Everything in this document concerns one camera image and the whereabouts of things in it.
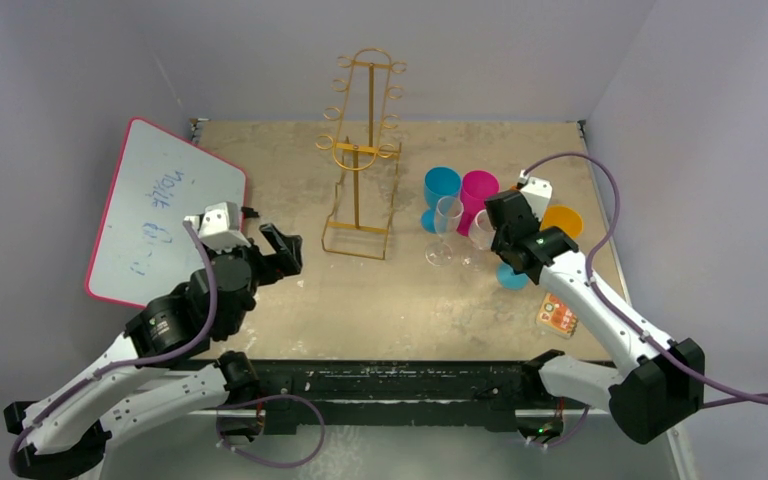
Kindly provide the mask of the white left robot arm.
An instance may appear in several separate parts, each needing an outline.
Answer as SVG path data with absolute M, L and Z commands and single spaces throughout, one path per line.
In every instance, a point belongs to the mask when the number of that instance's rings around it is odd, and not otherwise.
M 100 466 L 115 446 L 190 412 L 244 409 L 265 398 L 249 358 L 228 352 L 183 379 L 161 378 L 214 341 L 237 332 L 256 305 L 259 287 L 299 274 L 302 238 L 272 224 L 261 252 L 239 230 L 206 216 L 183 227 L 202 267 L 170 293 L 150 301 L 108 349 L 55 393 L 14 402 L 4 411 L 14 437 L 8 465 L 23 479 L 74 479 Z

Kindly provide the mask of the yellow plastic wine glass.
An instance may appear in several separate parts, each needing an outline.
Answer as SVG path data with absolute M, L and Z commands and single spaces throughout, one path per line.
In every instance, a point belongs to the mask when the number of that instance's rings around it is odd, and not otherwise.
M 564 205 L 550 205 L 541 221 L 541 229 L 557 227 L 570 238 L 578 238 L 584 230 L 581 215 L 574 209 Z

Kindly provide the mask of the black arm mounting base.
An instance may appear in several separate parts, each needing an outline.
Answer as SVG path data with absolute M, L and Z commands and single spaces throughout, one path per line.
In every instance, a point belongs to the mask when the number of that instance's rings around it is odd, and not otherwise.
M 226 406 L 253 413 L 267 435 L 301 426 L 480 427 L 541 439 L 558 437 L 563 413 L 581 403 L 551 396 L 539 362 L 250 360 L 228 352 Z

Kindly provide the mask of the blue wine glass row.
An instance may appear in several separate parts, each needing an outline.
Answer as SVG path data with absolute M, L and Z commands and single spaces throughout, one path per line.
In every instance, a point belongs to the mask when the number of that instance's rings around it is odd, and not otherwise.
M 426 232 L 435 232 L 434 215 L 439 200 L 445 196 L 457 197 L 461 183 L 461 176 L 450 167 L 435 166 L 427 171 L 424 177 L 424 199 L 428 209 L 420 218 Z
M 530 282 L 526 274 L 517 274 L 505 263 L 500 263 L 496 268 L 496 279 L 501 287 L 513 291 L 524 289 Z

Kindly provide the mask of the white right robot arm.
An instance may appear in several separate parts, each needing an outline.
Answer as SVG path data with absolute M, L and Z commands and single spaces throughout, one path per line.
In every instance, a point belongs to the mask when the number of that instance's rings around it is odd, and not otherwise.
M 495 231 L 492 251 L 568 307 L 608 352 L 605 367 L 553 353 L 524 376 L 521 392 L 536 407 L 557 397 L 608 412 L 632 441 L 647 444 L 701 409 L 706 358 L 692 339 L 674 340 L 631 308 L 561 229 L 540 229 L 526 197 L 513 190 L 485 202 Z

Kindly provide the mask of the magenta plastic wine glass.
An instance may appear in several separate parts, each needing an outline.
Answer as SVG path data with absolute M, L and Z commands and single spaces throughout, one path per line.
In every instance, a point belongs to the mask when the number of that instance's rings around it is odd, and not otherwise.
M 484 201 L 499 189 L 499 181 L 488 171 L 472 170 L 463 176 L 460 191 L 463 213 L 457 228 L 460 235 L 468 235 L 474 217 L 485 208 Z

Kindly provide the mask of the clear wine glass front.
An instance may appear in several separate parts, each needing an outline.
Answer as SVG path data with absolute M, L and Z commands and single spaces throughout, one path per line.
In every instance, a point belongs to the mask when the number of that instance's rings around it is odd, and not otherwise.
M 433 213 L 436 240 L 425 250 L 426 259 L 430 264 L 445 266 L 451 262 L 453 247 L 450 241 L 457 234 L 462 215 L 463 204 L 457 196 L 443 196 L 438 200 Z

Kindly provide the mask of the clear wine glass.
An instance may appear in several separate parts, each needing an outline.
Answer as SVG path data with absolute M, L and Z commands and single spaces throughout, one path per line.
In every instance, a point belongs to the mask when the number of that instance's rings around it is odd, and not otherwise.
M 486 209 L 479 211 L 469 225 L 468 240 L 470 247 L 463 255 L 461 264 L 472 270 L 482 267 L 486 253 L 490 250 L 495 235 L 494 227 Z
M 457 234 L 462 215 L 463 204 L 457 196 L 443 196 L 438 200 L 433 213 L 436 240 L 425 250 L 426 259 L 430 264 L 445 266 L 451 262 L 453 247 L 450 241 Z

